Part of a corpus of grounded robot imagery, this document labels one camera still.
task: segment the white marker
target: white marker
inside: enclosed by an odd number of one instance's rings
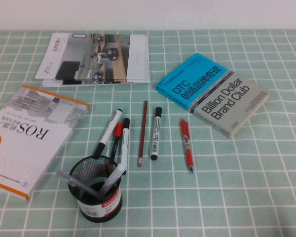
[[[123,164],[118,164],[115,170],[110,174],[108,179],[105,181],[104,185],[100,189],[100,193],[104,196],[113,185],[117,182],[117,180],[122,176],[124,171],[126,170],[126,166]]]
[[[152,160],[156,160],[158,158],[161,113],[162,113],[162,108],[157,107],[156,114],[154,117],[153,136],[152,136],[152,143],[151,143],[150,158]]]
[[[125,166],[125,170],[127,169],[127,161],[128,161],[129,124],[130,124],[130,119],[124,118],[124,120],[123,120],[122,155],[121,155],[120,163]]]
[[[115,111],[115,115],[114,115],[113,119],[110,121],[109,126],[105,130],[102,139],[100,140],[97,148],[95,149],[95,151],[93,153],[94,156],[99,156],[102,153],[102,151],[104,150],[104,147],[107,144],[107,142],[109,141],[110,136],[113,133],[113,130],[114,130],[116,124],[118,123],[121,115],[122,115],[121,109],[118,109]]]

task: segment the book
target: book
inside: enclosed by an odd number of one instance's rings
[[[53,33],[35,78],[43,87],[149,83],[148,37]]]
[[[162,79],[156,89],[227,137],[270,96],[268,90],[199,53]]]
[[[87,103],[23,85],[0,110],[0,189],[29,199]]]

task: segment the black mesh pen holder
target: black mesh pen holder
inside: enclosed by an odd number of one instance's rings
[[[80,182],[99,191],[117,163],[106,156],[89,156],[74,165],[70,175]],[[121,178],[102,199],[97,199],[77,186],[68,185],[69,191],[77,199],[82,215],[92,222],[106,222],[115,217],[123,203],[120,192]]]

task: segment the pen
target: pen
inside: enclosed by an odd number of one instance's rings
[[[64,180],[66,180],[71,186],[78,186],[79,188],[81,188],[85,192],[89,193],[90,195],[96,197],[97,199],[101,199],[101,195],[97,191],[90,188],[89,186],[86,186],[84,183],[80,182],[79,180],[77,180],[73,176],[65,173],[61,169],[56,171],[56,175],[60,178],[63,178]]]
[[[108,179],[105,181],[103,186],[100,189],[100,193],[104,196],[111,187],[116,183],[116,181],[122,176],[122,174],[125,172],[126,166],[123,164],[118,164],[118,166],[115,168],[115,170],[110,174]]]
[[[143,160],[143,150],[144,150],[144,139],[145,139],[145,128],[146,128],[146,117],[147,117],[147,105],[148,101],[145,100],[144,103],[144,114],[143,114],[143,124],[142,124],[142,137],[140,140],[140,153],[138,157],[138,167],[142,167],[142,160]]]
[[[114,130],[114,143],[113,143],[113,146],[112,146],[112,151],[111,151],[111,155],[110,155],[110,158],[112,160],[114,160],[115,158],[115,155],[116,155],[116,150],[117,150],[117,147],[118,147],[118,142],[122,136],[122,133],[123,133],[123,123],[122,122],[119,122],[116,127],[115,127],[115,130]]]
[[[189,141],[188,123],[184,119],[181,120],[181,128],[182,128],[182,134],[183,134],[183,139],[185,143],[186,161],[187,161],[188,168],[192,174],[194,171],[194,165],[193,165],[191,147],[188,142]]]
[[[157,160],[157,158],[158,158],[161,113],[162,113],[162,108],[157,107],[156,114],[154,117],[153,135],[152,135],[152,144],[151,144],[150,158],[152,160]]]
[[[127,169],[127,160],[128,160],[128,143],[129,143],[129,124],[130,119],[124,118],[123,120],[123,139],[122,139],[122,155],[120,159],[120,163],[125,166],[125,172]]]
[[[93,156],[99,156],[102,151],[104,150],[105,145],[107,144],[108,140],[110,139],[110,135],[112,134],[120,116],[122,115],[122,110],[118,109],[115,111],[115,115],[109,123],[109,126],[104,132],[102,139],[100,140],[97,148],[95,149]]]

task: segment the table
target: table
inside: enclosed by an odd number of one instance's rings
[[[296,237],[296,30],[118,33],[149,35],[152,82],[48,89],[91,107],[29,202],[0,191],[0,237]],[[34,76],[50,36],[0,32],[0,108],[22,84],[40,87]],[[232,139],[155,90],[194,52],[272,92]],[[146,141],[143,167],[138,168],[144,100],[149,101]],[[163,108],[160,151],[151,162],[149,138],[157,106]],[[113,220],[95,224],[83,218],[55,171],[69,171],[92,153],[117,108],[131,119],[129,172],[121,184],[124,202]],[[185,166],[181,118],[191,127],[194,174]]]

